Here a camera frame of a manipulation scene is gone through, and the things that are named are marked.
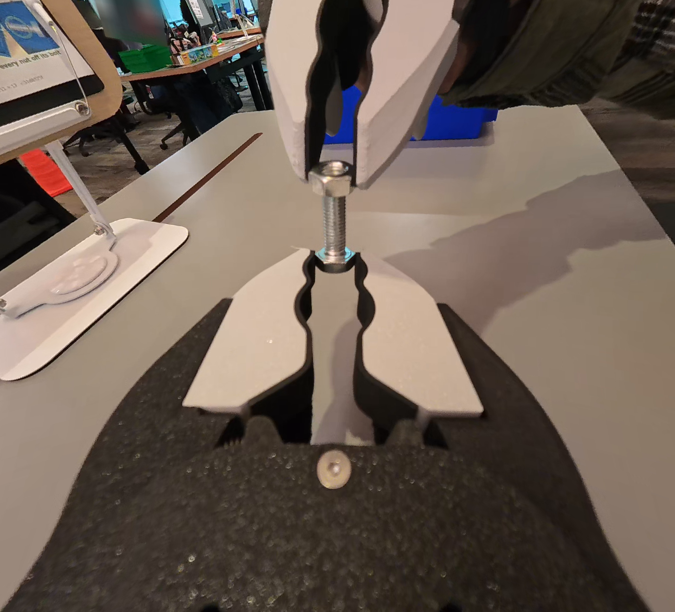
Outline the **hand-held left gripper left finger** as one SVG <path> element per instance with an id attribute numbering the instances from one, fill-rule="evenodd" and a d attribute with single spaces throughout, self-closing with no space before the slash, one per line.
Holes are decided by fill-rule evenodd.
<path id="1" fill-rule="evenodd" d="M 308 283 L 303 268 L 312 255 L 297 249 L 236 292 L 183 407 L 251 414 L 261 397 L 303 367 L 308 335 L 296 300 Z"/>

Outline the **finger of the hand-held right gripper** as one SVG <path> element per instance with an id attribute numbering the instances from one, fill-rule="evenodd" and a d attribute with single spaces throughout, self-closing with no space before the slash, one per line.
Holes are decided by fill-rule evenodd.
<path id="1" fill-rule="evenodd" d="M 455 0 L 362 0 L 374 24 L 356 107 L 356 186 L 367 189 L 420 129 L 457 48 Z"/>
<path id="2" fill-rule="evenodd" d="M 340 131 L 342 93 L 356 83 L 368 43 L 363 0 L 272 0 L 265 33 L 271 93 L 291 167 L 303 182 L 326 135 Z"/>

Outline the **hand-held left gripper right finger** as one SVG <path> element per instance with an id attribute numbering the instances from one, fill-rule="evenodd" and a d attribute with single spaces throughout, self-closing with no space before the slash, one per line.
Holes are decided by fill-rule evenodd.
<path id="1" fill-rule="evenodd" d="M 371 254 L 359 255 L 354 272 L 359 408 L 373 420 L 481 416 L 483 405 L 427 290 Z"/>

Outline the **silver hex nut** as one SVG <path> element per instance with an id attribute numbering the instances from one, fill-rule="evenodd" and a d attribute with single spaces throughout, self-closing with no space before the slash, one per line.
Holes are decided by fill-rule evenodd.
<path id="1" fill-rule="evenodd" d="M 331 260 L 328 258 L 326 251 L 322 248 L 320 251 L 315 252 L 315 264 L 316 268 L 322 272 L 329 274 L 341 274 L 348 272 L 354 267 L 354 264 L 358 261 L 358 253 L 352 251 L 348 247 L 345 248 L 345 255 L 342 261 L 338 262 L 336 260 Z"/>

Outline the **silver hex bolt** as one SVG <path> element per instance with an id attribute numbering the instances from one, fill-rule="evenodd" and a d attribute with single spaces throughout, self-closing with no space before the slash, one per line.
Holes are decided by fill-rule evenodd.
<path id="1" fill-rule="evenodd" d="M 346 201 L 353 191 L 350 165 L 342 160 L 321 161 L 308 173 L 309 186 L 322 198 L 323 236 L 328 258 L 342 261 L 346 245 Z"/>

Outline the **person's right forearm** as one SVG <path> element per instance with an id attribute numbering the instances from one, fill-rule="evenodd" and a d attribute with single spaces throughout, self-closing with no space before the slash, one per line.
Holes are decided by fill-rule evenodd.
<path id="1" fill-rule="evenodd" d="M 438 91 L 445 104 L 556 108 L 598 97 L 674 119 L 674 0 L 468 2 L 453 16 L 458 46 L 477 43 L 459 80 Z"/>

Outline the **blue plastic bin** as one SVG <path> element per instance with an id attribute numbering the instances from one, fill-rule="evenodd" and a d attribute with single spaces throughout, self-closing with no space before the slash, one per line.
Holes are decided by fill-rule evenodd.
<path id="1" fill-rule="evenodd" d="M 356 105 L 361 98 L 356 86 L 342 92 L 342 120 L 338 133 L 325 135 L 324 143 L 352 144 Z M 497 119 L 498 110 L 487 108 L 460 108 L 444 106 L 439 96 L 435 96 L 429 108 L 425 134 L 422 141 L 473 140 L 481 136 L 484 124 Z"/>

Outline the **wooden office desk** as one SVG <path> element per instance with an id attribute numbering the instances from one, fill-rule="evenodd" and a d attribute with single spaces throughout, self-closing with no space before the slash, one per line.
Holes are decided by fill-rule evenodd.
<path id="1" fill-rule="evenodd" d="M 264 42 L 262 33 L 232 37 L 220 44 L 184 51 L 179 55 L 181 62 L 177 65 L 138 74 L 124 74 L 120 80 L 148 86 L 161 84 L 170 88 L 175 86 L 177 80 L 188 75 L 202 72 L 210 82 L 217 83 L 242 70 L 256 110 L 273 110 L 274 103 L 263 69 Z"/>

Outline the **black office chair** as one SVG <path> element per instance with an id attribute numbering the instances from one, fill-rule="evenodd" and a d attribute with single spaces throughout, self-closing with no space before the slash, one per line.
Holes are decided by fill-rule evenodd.
<path id="1" fill-rule="evenodd" d="M 189 115 L 194 132 L 206 133 L 232 114 L 243 101 L 229 77 L 213 82 L 205 70 L 181 76 L 166 84 L 150 87 L 153 97 L 162 100 L 176 114 Z"/>

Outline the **stack of green bins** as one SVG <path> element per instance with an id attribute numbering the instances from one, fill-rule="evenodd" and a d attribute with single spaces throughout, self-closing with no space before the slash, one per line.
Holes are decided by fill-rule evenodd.
<path id="1" fill-rule="evenodd" d="M 145 45 L 139 50 L 121 51 L 119 57 L 126 72 L 134 75 L 173 65 L 171 51 L 165 45 Z"/>

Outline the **orange plastic object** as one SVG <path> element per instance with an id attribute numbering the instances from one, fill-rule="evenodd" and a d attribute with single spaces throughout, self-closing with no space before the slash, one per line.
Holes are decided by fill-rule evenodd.
<path id="1" fill-rule="evenodd" d="M 58 197 L 72 190 L 72 185 L 55 161 L 41 149 L 25 152 L 20 156 L 20 160 L 50 197 Z"/>

